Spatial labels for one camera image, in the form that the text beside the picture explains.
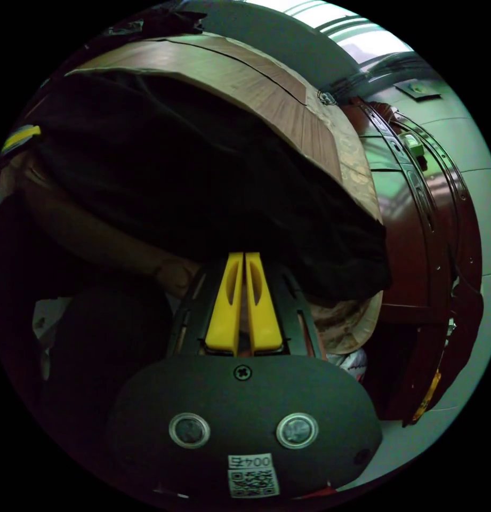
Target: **floor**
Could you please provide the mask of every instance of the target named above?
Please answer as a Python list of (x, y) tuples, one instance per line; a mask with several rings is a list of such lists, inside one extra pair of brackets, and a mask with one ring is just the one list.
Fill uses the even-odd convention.
[[(409, 462), (432, 445), (454, 421), (474, 392), (491, 357), (491, 155), (471, 115), (453, 90), (442, 82), (428, 83), (442, 98), (424, 103), (394, 87), (368, 98), (397, 106), (415, 122), (423, 125), (446, 148), (462, 171), (469, 188), (480, 225), (483, 249), (484, 317), (470, 361), (437, 406), (418, 424), (401, 428), (396, 421), (382, 422), (384, 441), (364, 473), (342, 489), (374, 480)], [(43, 301), (36, 308), (35, 326), (41, 336), (58, 318), (69, 299)], [(173, 309), (177, 302), (172, 301)]]

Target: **human arm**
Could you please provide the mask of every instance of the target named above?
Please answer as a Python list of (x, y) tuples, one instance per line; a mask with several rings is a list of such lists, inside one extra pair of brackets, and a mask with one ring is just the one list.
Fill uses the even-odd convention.
[(182, 298), (199, 265), (114, 228), (78, 206), (59, 187), (30, 172), (19, 188), (36, 223), (59, 245), (103, 268), (151, 276), (165, 292)]

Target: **person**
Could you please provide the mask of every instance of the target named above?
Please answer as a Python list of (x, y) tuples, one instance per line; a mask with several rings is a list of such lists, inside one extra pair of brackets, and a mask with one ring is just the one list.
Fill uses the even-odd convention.
[[(197, 269), (85, 212), (31, 153), (0, 171), (0, 359), (38, 421), (91, 472), (109, 474), (106, 414), (124, 382), (163, 356), (166, 293), (183, 297)], [(73, 299), (44, 382), (33, 313), (57, 297)]]

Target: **sticker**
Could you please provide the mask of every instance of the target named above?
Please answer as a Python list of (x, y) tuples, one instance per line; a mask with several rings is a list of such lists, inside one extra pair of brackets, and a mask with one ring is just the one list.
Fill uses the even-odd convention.
[(228, 456), (229, 492), (232, 498), (279, 496), (279, 483), (271, 453)]

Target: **wooden cabinet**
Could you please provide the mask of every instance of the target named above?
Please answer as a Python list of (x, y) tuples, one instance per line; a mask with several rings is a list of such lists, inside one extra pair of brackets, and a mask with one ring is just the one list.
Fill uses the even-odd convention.
[[(459, 170), (421, 127), (360, 98), (342, 109), (372, 169), (393, 276), (365, 345), (364, 384), (380, 419), (414, 423), (436, 372), (441, 379), (429, 407), (467, 363), (476, 339), (483, 311), (478, 222)], [(423, 142), (423, 158), (404, 147), (404, 132)]]

